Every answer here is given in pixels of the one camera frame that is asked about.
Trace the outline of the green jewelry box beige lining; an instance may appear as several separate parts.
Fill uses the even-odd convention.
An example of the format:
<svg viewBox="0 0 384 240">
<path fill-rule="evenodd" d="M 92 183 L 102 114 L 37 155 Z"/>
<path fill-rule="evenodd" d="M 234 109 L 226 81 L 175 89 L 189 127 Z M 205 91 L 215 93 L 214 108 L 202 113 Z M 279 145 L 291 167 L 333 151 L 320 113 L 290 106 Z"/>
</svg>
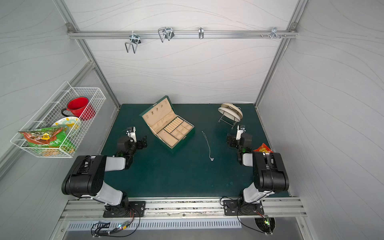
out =
<svg viewBox="0 0 384 240">
<path fill-rule="evenodd" d="M 195 133 L 195 126 L 175 113 L 168 96 L 148 107 L 140 116 L 151 132 L 172 152 Z"/>
</svg>

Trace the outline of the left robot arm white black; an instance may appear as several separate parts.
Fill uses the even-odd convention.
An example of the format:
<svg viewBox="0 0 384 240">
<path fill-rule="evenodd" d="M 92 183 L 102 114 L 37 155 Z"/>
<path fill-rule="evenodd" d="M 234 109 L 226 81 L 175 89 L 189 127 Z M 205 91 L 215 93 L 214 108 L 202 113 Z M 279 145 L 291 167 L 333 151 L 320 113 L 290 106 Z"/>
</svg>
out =
<svg viewBox="0 0 384 240">
<path fill-rule="evenodd" d="M 128 170 L 135 153 L 147 146 L 146 136 L 140 140 L 125 136 L 119 139 L 114 156 L 78 156 L 62 183 L 62 193 L 103 203 L 106 210 L 114 214 L 128 211 L 130 203 L 127 194 L 108 185 L 104 180 L 105 173 Z"/>
</svg>

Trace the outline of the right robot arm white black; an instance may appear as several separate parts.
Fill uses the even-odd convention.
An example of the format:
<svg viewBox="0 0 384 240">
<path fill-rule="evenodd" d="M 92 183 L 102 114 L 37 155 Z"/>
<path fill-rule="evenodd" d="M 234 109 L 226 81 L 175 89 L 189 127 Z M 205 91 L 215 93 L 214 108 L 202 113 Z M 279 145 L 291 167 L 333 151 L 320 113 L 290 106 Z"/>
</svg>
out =
<svg viewBox="0 0 384 240">
<path fill-rule="evenodd" d="M 258 205 L 264 198 L 289 189 L 289 177 L 280 153 L 252 150 L 252 135 L 248 133 L 228 134 L 227 144 L 236 149 L 240 165 L 253 169 L 253 181 L 239 194 L 239 205 Z"/>
</svg>

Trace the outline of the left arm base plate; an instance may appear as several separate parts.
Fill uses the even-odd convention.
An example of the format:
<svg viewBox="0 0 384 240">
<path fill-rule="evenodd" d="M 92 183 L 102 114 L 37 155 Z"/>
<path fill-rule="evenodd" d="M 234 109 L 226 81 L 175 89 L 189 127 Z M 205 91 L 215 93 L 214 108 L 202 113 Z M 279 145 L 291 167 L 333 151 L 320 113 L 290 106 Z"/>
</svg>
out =
<svg viewBox="0 0 384 240">
<path fill-rule="evenodd" d="M 128 204 L 122 203 L 119 206 L 105 205 L 104 218 L 141 218 L 146 208 L 145 201 L 133 201 Z"/>
</svg>

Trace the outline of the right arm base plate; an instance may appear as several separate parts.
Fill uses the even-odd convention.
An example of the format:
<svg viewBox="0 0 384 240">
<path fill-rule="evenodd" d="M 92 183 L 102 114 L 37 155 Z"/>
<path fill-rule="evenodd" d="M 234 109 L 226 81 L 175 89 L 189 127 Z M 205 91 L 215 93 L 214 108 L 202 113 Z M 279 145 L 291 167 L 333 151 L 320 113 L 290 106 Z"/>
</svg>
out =
<svg viewBox="0 0 384 240">
<path fill-rule="evenodd" d="M 240 204 L 237 200 L 222 200 L 225 216 L 263 216 L 264 208 L 262 204 Z"/>
</svg>

